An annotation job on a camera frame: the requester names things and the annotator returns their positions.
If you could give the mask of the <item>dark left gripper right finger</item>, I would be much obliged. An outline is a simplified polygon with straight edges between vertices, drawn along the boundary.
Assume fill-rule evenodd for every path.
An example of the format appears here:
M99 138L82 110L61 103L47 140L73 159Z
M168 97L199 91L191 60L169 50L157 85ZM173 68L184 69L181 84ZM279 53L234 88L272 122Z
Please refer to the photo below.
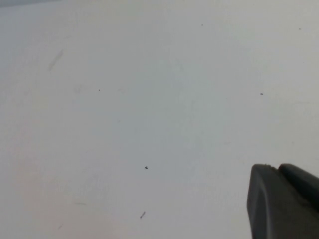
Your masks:
M319 207L319 178L292 164L281 164L280 173L313 208Z

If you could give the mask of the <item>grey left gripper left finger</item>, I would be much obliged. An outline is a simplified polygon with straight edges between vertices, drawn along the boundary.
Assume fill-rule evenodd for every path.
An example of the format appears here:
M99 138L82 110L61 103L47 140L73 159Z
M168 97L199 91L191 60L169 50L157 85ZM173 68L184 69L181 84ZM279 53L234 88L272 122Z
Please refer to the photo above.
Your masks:
M317 239L319 208L313 208L279 168L251 168L247 212L254 239Z

